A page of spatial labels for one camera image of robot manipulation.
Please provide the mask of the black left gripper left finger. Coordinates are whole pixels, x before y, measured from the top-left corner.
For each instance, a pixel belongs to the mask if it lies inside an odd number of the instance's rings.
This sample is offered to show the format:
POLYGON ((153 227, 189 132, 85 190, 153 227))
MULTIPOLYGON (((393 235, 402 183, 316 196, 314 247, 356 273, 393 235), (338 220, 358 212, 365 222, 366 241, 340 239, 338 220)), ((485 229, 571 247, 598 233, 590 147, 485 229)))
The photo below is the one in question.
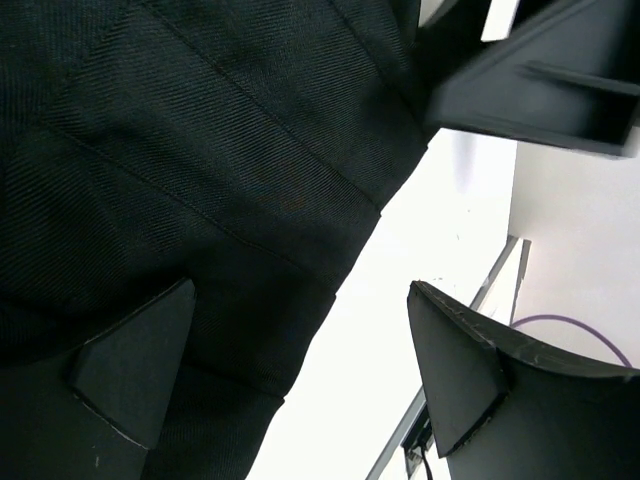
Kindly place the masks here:
POLYGON ((117 320, 1 348, 4 479, 138 479, 195 307, 182 279, 117 320))

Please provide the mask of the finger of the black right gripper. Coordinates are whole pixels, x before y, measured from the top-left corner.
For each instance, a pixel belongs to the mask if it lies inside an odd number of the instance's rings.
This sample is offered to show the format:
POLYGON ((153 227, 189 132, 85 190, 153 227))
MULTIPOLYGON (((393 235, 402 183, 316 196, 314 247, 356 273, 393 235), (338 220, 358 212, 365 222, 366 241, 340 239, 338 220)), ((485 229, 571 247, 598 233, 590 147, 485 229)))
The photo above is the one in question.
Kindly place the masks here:
POLYGON ((519 2, 509 35, 436 90, 429 119, 465 132, 633 156, 638 2, 519 2))
POLYGON ((491 2, 487 0, 443 1, 418 27, 416 55, 426 59, 468 59, 483 51, 481 40, 491 2))

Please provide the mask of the black pleated skirt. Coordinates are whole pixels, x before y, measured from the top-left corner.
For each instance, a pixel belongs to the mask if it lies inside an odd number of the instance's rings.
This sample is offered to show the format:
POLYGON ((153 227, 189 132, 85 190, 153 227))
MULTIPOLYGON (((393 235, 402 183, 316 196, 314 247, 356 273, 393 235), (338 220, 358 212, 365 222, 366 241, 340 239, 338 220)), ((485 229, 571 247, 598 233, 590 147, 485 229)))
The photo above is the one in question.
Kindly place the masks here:
POLYGON ((416 1, 5 1, 1 348, 195 307, 138 479, 243 479, 424 154, 416 1))

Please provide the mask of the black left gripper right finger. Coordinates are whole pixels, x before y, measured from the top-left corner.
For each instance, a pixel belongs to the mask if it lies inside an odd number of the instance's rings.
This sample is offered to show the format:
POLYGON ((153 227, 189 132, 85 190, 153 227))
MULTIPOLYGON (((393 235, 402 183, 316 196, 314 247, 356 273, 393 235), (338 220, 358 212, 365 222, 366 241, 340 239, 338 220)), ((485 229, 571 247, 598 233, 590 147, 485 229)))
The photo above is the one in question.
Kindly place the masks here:
POLYGON ((488 318, 507 394, 446 460, 454 479, 628 480, 639 475, 639 373, 488 318))

